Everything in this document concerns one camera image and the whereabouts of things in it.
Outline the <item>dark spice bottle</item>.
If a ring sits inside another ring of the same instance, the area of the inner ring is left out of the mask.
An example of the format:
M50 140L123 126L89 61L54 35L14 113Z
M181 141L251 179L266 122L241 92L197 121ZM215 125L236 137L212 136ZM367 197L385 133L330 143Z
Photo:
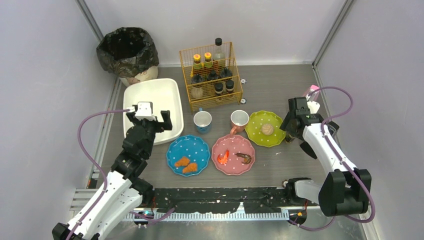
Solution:
M286 143L292 143L294 140L296 139L296 136L295 135L292 135L292 134L290 134L289 132L286 132L286 134L285 134L285 138L284 138L284 141L286 142Z

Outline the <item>blue polka dot plate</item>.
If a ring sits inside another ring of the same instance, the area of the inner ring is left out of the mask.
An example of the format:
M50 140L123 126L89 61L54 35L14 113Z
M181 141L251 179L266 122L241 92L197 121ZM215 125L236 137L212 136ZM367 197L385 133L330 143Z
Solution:
M190 163L197 163L197 171L183 174L184 167L175 167L174 163L182 157L190 159ZM177 175L191 177L200 174L209 164L211 152L209 145L199 136L185 135L173 141L166 151L166 161L170 169Z

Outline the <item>pink polka dot plate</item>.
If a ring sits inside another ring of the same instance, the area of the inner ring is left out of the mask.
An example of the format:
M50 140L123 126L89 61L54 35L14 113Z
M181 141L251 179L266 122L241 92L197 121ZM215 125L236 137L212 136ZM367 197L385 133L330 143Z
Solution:
M217 156L229 150L229 158L226 165L217 162ZM242 158L237 157L236 153L243 153L252 156L250 164L243 164ZM216 169L223 172L228 176L239 176L248 172L255 163L255 148L251 142L241 135L227 134L218 138L211 148L211 160L213 161Z

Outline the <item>sauce bottle yellow cap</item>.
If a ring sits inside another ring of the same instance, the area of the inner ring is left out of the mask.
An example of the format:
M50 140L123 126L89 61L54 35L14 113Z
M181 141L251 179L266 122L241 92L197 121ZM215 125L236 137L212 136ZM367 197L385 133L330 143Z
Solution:
M204 54L203 75L207 77L213 69L214 64L212 60L212 54L210 52L206 52Z
M200 75L202 72L203 72L202 57L200 54L194 54L193 65L192 65L190 76L194 77L195 75Z

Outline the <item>small dark pepper bottle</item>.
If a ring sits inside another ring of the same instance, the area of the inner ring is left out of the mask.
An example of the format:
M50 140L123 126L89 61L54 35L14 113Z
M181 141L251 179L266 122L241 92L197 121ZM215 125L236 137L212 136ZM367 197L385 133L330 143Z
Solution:
M214 85L214 92L216 96L222 96L224 92L224 85L222 82L217 82Z

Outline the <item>brown spice jar black cap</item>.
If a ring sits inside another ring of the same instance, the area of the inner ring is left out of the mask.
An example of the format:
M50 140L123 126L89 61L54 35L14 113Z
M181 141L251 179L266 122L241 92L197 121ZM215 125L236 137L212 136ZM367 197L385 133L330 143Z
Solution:
M217 74L217 72L212 69L207 75L206 80L211 87L214 87L214 85L216 84L216 80L218 80L219 78L220 76Z

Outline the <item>small black cap jar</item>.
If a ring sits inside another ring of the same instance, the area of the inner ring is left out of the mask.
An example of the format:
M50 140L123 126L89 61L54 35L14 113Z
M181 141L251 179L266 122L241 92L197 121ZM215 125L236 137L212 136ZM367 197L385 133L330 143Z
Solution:
M227 80L225 82L225 88L227 94L232 94L234 92L235 83L233 80Z

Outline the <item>white shaker bottle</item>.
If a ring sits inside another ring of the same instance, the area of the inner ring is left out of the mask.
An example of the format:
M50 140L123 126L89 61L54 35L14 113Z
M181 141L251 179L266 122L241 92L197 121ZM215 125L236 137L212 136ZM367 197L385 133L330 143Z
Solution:
M225 83L226 81L233 79L233 73L230 69L224 67L219 73L219 78L222 79L223 83Z

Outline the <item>tall clear oil bottle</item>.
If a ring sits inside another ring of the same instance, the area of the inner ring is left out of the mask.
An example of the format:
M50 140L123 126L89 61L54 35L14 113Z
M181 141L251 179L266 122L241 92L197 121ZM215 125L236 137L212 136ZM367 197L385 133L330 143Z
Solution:
M226 67L226 55L222 47L223 41L220 37L215 39L215 47L212 53L213 68L217 75Z

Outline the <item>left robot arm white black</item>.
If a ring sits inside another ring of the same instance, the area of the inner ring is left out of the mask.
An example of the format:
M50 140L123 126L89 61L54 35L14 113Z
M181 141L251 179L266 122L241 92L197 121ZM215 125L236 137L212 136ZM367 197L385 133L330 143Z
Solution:
M110 171L101 171L102 187L68 223L57 223L52 230L55 240L104 240L112 229L132 210L144 202L151 203L153 186L140 179L147 166L157 133L173 128L169 110L160 112L158 121L152 112L132 107L123 110L134 124L125 134L122 151Z

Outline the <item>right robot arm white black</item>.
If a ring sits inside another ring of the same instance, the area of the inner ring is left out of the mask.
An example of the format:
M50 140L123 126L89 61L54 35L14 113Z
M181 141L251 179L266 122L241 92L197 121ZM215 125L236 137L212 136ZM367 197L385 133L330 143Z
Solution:
M371 200L372 176L359 169L342 152L319 113L312 113L305 97L288 100L289 111L280 129L301 141L301 149L319 160L326 179L316 184L308 177L291 178L285 188L293 201L309 200L320 206L327 217L363 214Z

